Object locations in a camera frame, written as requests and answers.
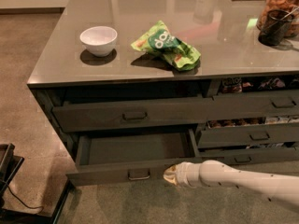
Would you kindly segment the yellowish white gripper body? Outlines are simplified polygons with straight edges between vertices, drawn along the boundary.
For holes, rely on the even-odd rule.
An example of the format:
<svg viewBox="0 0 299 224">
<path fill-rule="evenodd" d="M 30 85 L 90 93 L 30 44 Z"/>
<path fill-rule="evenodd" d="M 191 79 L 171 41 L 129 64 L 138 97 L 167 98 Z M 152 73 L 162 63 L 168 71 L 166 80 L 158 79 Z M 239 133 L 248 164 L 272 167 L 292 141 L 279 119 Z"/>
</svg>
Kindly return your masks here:
<svg viewBox="0 0 299 224">
<path fill-rule="evenodd" d="M 164 171 L 164 180 L 175 186 L 178 184 L 176 165 L 172 165 Z"/>
</svg>

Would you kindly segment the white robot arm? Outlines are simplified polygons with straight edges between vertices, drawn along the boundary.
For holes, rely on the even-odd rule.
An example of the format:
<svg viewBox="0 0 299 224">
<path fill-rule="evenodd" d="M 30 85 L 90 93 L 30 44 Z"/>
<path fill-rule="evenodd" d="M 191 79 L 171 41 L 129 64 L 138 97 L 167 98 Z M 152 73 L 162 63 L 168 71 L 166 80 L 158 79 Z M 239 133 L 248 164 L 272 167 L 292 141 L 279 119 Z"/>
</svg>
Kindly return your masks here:
<svg viewBox="0 0 299 224">
<path fill-rule="evenodd" d="M 299 212 L 299 177 L 238 170 L 220 161 L 182 162 L 164 171 L 164 180 L 177 187 L 235 187 L 261 195 Z"/>
</svg>

